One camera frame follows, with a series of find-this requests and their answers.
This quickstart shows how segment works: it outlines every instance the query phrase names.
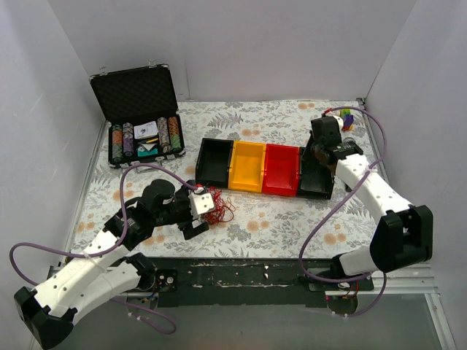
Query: plastic tray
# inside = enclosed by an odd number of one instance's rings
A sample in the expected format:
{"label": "plastic tray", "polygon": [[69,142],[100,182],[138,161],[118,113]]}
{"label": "plastic tray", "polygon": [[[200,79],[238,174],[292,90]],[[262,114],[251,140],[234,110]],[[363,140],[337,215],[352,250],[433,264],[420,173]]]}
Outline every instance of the plastic tray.
{"label": "plastic tray", "polygon": [[297,196],[331,199],[334,178],[331,171],[311,157],[308,162],[301,159],[305,149],[300,147],[300,175]]}
{"label": "plastic tray", "polygon": [[196,162],[196,183],[227,188],[233,148],[231,140],[203,139]]}
{"label": "plastic tray", "polygon": [[229,190],[261,192],[265,154],[266,144],[235,141],[228,170]]}
{"label": "plastic tray", "polygon": [[263,193],[272,195],[296,195],[300,172],[298,147],[266,145]]}

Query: white card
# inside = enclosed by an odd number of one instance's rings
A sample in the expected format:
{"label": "white card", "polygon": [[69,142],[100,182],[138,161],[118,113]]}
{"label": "white card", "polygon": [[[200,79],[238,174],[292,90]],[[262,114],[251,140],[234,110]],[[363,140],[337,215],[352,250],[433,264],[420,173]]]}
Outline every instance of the white card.
{"label": "white card", "polygon": [[134,138],[136,140],[147,139],[154,137],[159,133],[158,126],[155,122],[148,122],[143,125],[136,125],[134,127]]}

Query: poker chip case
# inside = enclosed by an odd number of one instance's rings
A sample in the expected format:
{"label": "poker chip case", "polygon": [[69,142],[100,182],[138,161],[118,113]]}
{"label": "poker chip case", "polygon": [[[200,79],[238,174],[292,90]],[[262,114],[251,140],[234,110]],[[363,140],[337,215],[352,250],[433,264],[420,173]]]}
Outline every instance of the poker chip case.
{"label": "poker chip case", "polygon": [[[178,104],[169,66],[166,64],[127,69],[123,71],[101,72],[90,77],[90,84],[96,94],[105,118],[109,121],[109,166],[127,168],[137,163],[151,163],[185,155],[182,123],[178,115]],[[133,139],[132,156],[122,154],[121,161],[112,159],[112,128],[130,123],[133,126],[156,122],[170,128],[169,141],[175,147],[158,144],[155,155],[138,156],[136,151],[140,140]]]}

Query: case lid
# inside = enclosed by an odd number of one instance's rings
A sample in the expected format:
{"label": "case lid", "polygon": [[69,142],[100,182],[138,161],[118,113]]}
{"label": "case lid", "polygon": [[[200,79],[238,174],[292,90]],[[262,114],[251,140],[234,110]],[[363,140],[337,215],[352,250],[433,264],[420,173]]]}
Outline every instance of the case lid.
{"label": "case lid", "polygon": [[105,118],[112,123],[145,123],[178,110],[167,65],[94,75],[90,84]]}

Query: table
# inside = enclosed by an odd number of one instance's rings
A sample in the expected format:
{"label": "table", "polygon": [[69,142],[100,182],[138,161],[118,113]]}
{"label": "table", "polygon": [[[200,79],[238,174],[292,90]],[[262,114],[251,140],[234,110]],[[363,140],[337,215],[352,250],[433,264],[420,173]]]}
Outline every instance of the table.
{"label": "table", "polygon": [[[284,144],[304,147],[310,120],[332,106],[358,106],[356,101],[263,101],[263,102],[180,102],[180,117],[186,156],[163,165],[185,179],[194,179],[196,159],[203,137]],[[356,114],[353,137],[370,161],[375,159],[366,118]],[[119,209],[118,186],[121,169],[107,163],[107,132],[101,137],[96,167],[90,177],[80,218],[70,241],[72,252],[81,252]],[[141,194],[152,180],[162,178],[179,185],[161,172],[132,171],[125,184],[125,199]],[[236,207],[229,223],[184,241],[176,225],[158,227],[136,251],[149,257],[278,257],[295,258],[311,229],[346,192],[336,179],[330,200],[287,198],[260,193],[223,191]],[[369,212],[352,198],[312,239],[305,257],[330,258],[370,243],[376,225]]]}

